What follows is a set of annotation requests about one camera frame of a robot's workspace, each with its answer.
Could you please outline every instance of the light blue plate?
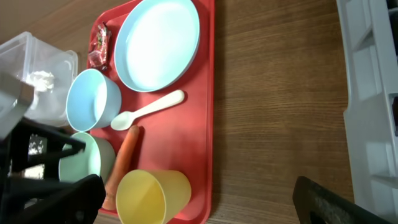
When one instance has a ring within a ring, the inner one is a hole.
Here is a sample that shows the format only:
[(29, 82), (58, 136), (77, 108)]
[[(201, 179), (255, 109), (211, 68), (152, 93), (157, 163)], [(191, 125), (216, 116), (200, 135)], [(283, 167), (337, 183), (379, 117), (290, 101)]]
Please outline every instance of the light blue plate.
[(132, 90), (167, 87), (188, 69), (200, 36), (191, 0), (143, 0), (124, 21), (114, 50), (119, 78)]

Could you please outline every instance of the snack package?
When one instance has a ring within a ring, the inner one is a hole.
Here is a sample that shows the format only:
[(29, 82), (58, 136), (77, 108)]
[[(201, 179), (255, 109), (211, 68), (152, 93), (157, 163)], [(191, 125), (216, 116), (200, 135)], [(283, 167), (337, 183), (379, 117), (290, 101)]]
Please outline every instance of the snack package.
[(91, 68), (98, 70), (106, 70), (108, 67), (108, 47), (111, 38), (111, 31), (106, 27), (105, 23), (98, 25), (96, 37), (90, 43), (88, 52), (88, 61)]

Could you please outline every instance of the yellow cup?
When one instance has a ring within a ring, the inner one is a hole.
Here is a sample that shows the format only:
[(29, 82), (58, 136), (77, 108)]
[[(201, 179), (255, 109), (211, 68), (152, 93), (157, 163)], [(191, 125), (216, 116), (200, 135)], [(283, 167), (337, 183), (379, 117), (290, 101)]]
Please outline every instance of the yellow cup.
[(133, 170), (126, 174), (116, 193), (116, 208), (123, 224), (164, 224), (191, 198), (191, 185), (174, 170)]

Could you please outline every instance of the toy carrot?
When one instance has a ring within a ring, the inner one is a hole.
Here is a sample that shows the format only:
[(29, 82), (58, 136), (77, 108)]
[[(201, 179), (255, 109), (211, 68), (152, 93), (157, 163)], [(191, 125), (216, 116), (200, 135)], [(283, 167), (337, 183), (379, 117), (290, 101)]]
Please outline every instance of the toy carrot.
[(136, 146), (138, 135), (138, 126), (131, 126), (127, 132), (126, 138), (122, 143), (122, 146), (119, 149), (111, 176), (105, 184), (106, 197), (104, 203), (102, 204), (104, 209), (116, 209), (116, 191), (118, 190), (120, 181), (129, 171), (131, 156), (132, 152), (134, 151), (134, 147)]

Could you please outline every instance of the light green bowl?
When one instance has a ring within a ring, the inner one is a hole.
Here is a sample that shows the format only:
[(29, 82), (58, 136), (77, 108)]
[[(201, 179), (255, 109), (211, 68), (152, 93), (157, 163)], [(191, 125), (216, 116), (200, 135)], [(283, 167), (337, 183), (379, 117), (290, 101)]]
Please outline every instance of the light green bowl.
[[(84, 152), (60, 159), (60, 181), (76, 182), (90, 174), (96, 174), (101, 176), (105, 183), (116, 158), (112, 145), (107, 140), (83, 132), (75, 133), (71, 138), (84, 141), (86, 149)], [(64, 145), (63, 150), (65, 149), (70, 149), (70, 146)]]

